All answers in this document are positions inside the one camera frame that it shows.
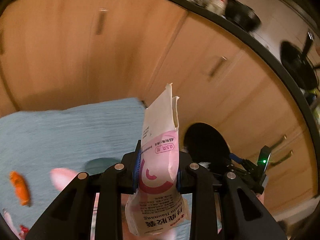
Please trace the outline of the right hand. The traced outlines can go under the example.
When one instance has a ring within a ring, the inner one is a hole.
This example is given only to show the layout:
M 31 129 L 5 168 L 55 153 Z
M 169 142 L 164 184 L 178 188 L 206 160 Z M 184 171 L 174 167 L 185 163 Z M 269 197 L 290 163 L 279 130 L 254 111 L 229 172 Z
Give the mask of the right hand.
M 256 194 L 256 197 L 259 199 L 259 201 L 260 201 L 262 204 L 264 204 L 265 193 L 263 193 L 263 194 L 257 193 L 257 194 Z

